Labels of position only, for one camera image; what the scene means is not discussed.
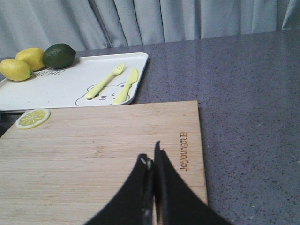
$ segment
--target cartoon bear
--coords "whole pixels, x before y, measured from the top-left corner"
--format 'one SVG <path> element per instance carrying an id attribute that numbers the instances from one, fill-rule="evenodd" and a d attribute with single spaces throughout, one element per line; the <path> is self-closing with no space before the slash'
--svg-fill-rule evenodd
<path id="1" fill-rule="evenodd" d="M 96 85 L 89 86 L 87 88 L 87 92 L 75 101 L 75 105 L 77 106 L 112 105 L 113 100 L 121 92 L 124 85 L 125 83 L 120 83 L 119 85 L 105 86 L 94 98 L 87 99 L 85 97 L 85 94 Z"/>

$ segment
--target yellow plastic knife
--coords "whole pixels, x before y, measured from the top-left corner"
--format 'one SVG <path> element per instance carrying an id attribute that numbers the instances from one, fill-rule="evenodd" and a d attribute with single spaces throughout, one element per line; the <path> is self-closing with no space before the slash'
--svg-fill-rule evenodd
<path id="1" fill-rule="evenodd" d="M 120 104 L 120 103 L 125 102 L 127 100 L 129 89 L 130 89 L 132 84 L 137 82 L 138 78 L 139 78 L 139 73 L 138 73 L 136 68 L 133 68 L 132 71 L 131 71 L 131 74 L 129 76 L 128 81 L 126 82 L 126 84 L 124 85 L 121 92 L 118 94 L 118 96 L 113 101 L 113 104 Z"/>

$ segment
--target lemon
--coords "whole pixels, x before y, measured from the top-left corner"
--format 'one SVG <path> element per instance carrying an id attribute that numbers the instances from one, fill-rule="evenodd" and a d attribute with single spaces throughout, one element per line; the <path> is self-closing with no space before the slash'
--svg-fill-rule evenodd
<path id="1" fill-rule="evenodd" d="M 69 45 L 58 43 L 46 49 L 43 62 L 53 69 L 62 69 L 70 66 L 75 59 L 76 51 Z"/>
<path id="2" fill-rule="evenodd" d="M 19 129 L 35 128 L 38 125 L 44 123 L 50 116 L 48 109 L 34 109 L 25 112 L 21 117 L 17 119 L 15 125 Z"/>
<path id="3" fill-rule="evenodd" d="M 26 48 L 15 56 L 16 60 L 27 62 L 32 71 L 37 71 L 45 67 L 43 63 L 44 51 L 40 48 Z"/>
<path id="4" fill-rule="evenodd" d="M 24 81 L 31 77 L 32 70 L 28 63 L 22 60 L 5 59 L 0 63 L 0 72 L 13 81 Z"/>

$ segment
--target speckled countertop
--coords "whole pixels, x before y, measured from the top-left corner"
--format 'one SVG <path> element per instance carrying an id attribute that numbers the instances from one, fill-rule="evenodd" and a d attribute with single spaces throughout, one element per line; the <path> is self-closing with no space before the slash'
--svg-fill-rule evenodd
<path id="1" fill-rule="evenodd" d="M 131 52 L 150 57 L 133 104 L 198 101 L 210 207 L 236 225 L 299 225 L 300 30 L 77 56 Z"/>

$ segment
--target lemon slice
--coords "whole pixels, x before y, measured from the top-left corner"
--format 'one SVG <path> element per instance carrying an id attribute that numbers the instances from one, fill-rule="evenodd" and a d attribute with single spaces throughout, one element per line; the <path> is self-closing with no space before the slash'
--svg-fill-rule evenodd
<path id="1" fill-rule="evenodd" d="M 17 119 L 15 125 L 19 129 L 35 128 L 44 123 L 50 116 L 50 111 L 47 109 L 34 109 L 25 112 L 20 118 Z"/>

